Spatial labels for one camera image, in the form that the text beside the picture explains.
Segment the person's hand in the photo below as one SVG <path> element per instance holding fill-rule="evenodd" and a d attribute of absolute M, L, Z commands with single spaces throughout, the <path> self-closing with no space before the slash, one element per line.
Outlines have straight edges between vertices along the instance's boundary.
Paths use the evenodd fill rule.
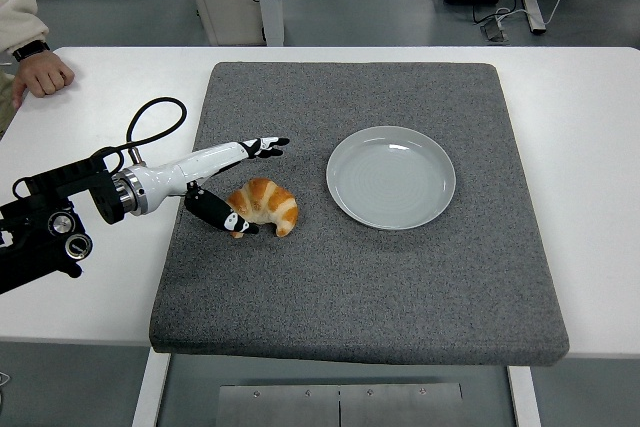
<path fill-rule="evenodd" d="M 12 85 L 12 104 L 18 110 L 24 94 L 30 92 L 37 98 L 55 94 L 71 85 L 75 73 L 55 53 L 44 51 L 19 62 Z"/>

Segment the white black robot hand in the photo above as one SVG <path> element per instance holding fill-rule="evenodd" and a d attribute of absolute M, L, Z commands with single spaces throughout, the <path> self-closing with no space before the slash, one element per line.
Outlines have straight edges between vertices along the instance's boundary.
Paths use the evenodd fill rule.
<path fill-rule="evenodd" d="M 134 198 L 132 213 L 145 215 L 166 198 L 181 197 L 184 207 L 209 225 L 230 233 L 254 234 L 258 231 L 255 224 L 199 183 L 246 159 L 280 156 L 281 148 L 288 143 L 285 137 L 255 138 L 199 150 L 156 168 L 132 166 L 126 174 Z"/>

